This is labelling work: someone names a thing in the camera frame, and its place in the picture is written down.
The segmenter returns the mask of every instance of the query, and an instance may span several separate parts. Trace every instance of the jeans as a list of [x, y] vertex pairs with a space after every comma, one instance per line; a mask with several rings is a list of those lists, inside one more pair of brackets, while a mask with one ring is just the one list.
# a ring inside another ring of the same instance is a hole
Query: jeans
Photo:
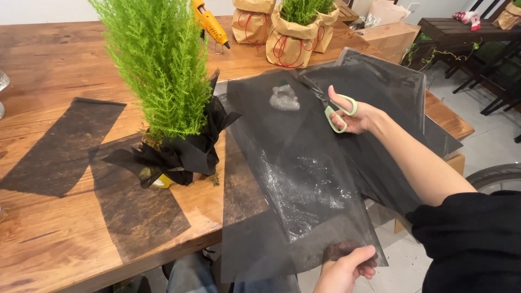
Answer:
[[[167, 293], [219, 293], [215, 286], [210, 264], [202, 252], [176, 260], [168, 278]], [[300, 293], [294, 275], [266, 280], [237, 282], [233, 293]]]

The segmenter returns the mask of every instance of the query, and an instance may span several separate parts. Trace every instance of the black sleeve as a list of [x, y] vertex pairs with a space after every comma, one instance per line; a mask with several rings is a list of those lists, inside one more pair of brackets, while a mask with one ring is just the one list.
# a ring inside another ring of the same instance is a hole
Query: black sleeve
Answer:
[[433, 259], [422, 293], [521, 293], [521, 192], [458, 193], [406, 218]]

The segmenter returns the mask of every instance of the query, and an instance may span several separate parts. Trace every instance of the tire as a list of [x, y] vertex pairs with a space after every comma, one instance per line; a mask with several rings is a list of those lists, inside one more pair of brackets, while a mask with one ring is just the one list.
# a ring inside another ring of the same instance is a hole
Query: tire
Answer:
[[516, 180], [521, 181], [521, 163], [486, 168], [467, 177], [467, 181], [478, 191], [483, 187]]

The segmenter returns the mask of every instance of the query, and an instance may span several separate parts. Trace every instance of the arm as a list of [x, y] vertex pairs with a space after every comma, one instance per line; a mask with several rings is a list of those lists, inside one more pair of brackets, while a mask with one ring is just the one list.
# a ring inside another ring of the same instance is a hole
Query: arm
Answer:
[[[338, 97], [332, 86], [329, 96], [346, 110], [353, 108], [351, 102]], [[341, 111], [338, 114], [348, 124], [347, 131], [370, 131], [383, 144], [425, 204], [438, 206], [452, 194], [476, 192], [463, 176], [409, 135], [385, 112], [359, 102], [354, 116], [347, 116]], [[333, 118], [333, 122], [340, 129], [344, 126], [337, 118]]]

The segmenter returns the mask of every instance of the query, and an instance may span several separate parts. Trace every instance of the person's left hand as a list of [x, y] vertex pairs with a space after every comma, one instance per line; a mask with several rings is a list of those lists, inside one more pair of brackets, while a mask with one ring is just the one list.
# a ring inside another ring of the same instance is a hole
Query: person's left hand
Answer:
[[375, 252], [374, 246], [360, 247], [356, 241], [329, 246], [313, 293], [352, 293], [358, 277], [376, 274]]

